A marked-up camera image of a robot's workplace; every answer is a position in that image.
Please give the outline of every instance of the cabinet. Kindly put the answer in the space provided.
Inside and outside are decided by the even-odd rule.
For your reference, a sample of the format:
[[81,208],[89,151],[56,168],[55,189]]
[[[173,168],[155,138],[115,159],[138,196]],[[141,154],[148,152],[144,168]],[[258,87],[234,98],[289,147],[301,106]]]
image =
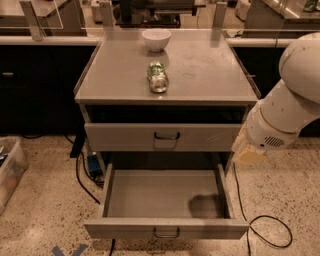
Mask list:
[[0,134],[75,134],[73,89],[95,46],[0,45]]
[[[109,31],[76,87],[88,142],[105,173],[92,238],[239,239],[225,182],[231,145],[257,97],[212,30],[172,30],[149,52],[141,30]],[[166,67],[153,94],[146,69]]]

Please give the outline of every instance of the floor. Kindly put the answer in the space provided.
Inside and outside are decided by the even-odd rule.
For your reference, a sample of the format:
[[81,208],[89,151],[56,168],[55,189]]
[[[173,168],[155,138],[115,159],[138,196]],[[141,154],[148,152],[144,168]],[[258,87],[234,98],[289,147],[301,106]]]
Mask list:
[[[200,13],[200,28],[210,26],[214,8],[211,4]],[[234,9],[228,8],[227,17],[225,26],[242,26]],[[183,20],[186,27],[196,28],[195,22],[197,17]],[[111,240],[91,239],[84,228],[86,220],[96,217],[98,205],[76,179],[70,142],[64,136],[21,139],[29,167],[0,215],[0,255],[109,255]],[[268,152],[263,163],[236,166],[248,220],[272,215],[284,221],[293,234],[289,248],[275,249],[250,231],[252,255],[319,255],[319,163],[320,138],[300,138],[288,149]],[[101,189],[87,179],[82,168],[80,178],[100,199]],[[236,218],[242,219],[232,170],[227,185]],[[261,219],[253,225],[275,243],[285,244],[289,239],[286,230],[272,220]],[[113,255],[239,256],[248,255],[248,249],[246,236],[234,241],[117,240]]]

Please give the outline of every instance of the lab bench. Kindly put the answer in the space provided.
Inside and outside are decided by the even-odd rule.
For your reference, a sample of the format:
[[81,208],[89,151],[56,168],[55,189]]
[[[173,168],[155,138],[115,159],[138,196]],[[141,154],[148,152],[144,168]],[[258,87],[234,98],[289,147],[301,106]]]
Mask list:
[[[150,52],[142,30],[107,31],[75,88],[105,184],[92,238],[240,239],[225,175],[231,145],[258,100],[224,37],[171,30]],[[169,89],[150,91],[158,60]]]
[[[84,16],[78,0],[30,0],[47,36],[86,36]],[[19,0],[1,0],[0,35],[30,35]]]

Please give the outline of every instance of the closed drawer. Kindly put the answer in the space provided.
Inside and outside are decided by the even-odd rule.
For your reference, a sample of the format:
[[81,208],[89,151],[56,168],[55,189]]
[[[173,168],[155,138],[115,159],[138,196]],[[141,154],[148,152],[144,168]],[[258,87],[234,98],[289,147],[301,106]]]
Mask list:
[[240,239],[215,153],[112,153],[92,238]]
[[230,151],[241,124],[85,124],[94,151]]

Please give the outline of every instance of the power cord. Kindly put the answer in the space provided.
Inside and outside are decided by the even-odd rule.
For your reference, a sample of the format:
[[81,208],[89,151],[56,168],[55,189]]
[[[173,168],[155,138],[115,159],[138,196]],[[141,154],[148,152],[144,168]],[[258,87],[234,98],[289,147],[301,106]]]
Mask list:
[[[239,180],[238,180],[238,176],[237,176],[237,171],[236,171],[236,165],[235,163],[233,163],[233,171],[234,171],[234,175],[235,175],[235,180],[236,180],[236,183],[237,183],[237,192],[238,192],[238,198],[239,198],[239,204],[240,204],[240,209],[241,209],[241,213],[242,213],[242,216],[243,218],[245,219],[245,221],[248,221],[247,220],[247,217],[244,213],[244,210],[243,210],[243,206],[242,206],[242,200],[241,200],[241,194],[240,194],[240,185],[239,185]],[[289,242],[285,245],[277,245],[277,244],[274,244],[270,241],[268,241],[266,238],[264,238],[262,235],[260,235],[253,227],[252,227],[252,224],[254,222],[256,222],[257,220],[259,219],[262,219],[262,218],[268,218],[268,219],[273,219],[277,222],[279,222],[280,224],[282,224],[288,231],[289,233],[289,236],[290,236],[290,239],[289,239]],[[247,231],[247,245],[248,245],[248,255],[251,256],[251,246],[250,246],[250,239],[249,239],[249,231],[252,230],[253,233],[255,235],[257,235],[262,241],[264,241],[267,245],[271,246],[271,247],[274,247],[274,248],[277,248],[277,249],[285,249],[285,248],[288,248],[292,242],[293,242],[293,236],[292,236],[292,232],[291,232],[291,229],[281,220],[279,220],[278,218],[276,217],[273,217],[273,216],[270,216],[270,215],[259,215],[257,217],[255,217],[253,220],[250,221],[249,223],[250,227],[249,227],[249,230]]]
[[[74,142],[67,136],[67,135],[64,135],[64,137],[72,144],[74,145]],[[87,168],[86,168],[86,165],[85,165],[85,157],[84,157],[84,154],[82,151],[80,151],[80,155],[82,157],[82,165],[83,165],[83,169],[84,169],[84,172],[86,174],[86,176],[91,180],[93,181],[97,186],[101,187],[103,186],[103,182],[98,182],[96,180],[94,180],[88,173],[87,171]],[[77,176],[77,180],[80,184],[80,186],[84,189],[85,192],[87,192],[87,194],[98,204],[100,204],[100,201],[83,185],[83,183],[81,182],[80,180],[80,175],[79,175],[79,158],[80,158],[80,155],[76,158],[76,176]],[[110,248],[110,251],[109,251],[109,256],[112,256],[112,253],[115,249],[115,245],[116,245],[116,240],[115,239],[112,239],[111,241],[111,248]]]
[[41,138],[43,136],[45,136],[45,134],[34,135],[34,136],[27,136],[27,135],[21,134],[21,137],[27,140],[34,140],[34,139]]
[[243,30],[238,30],[237,33],[233,36],[233,38],[242,37],[242,35],[243,35]]

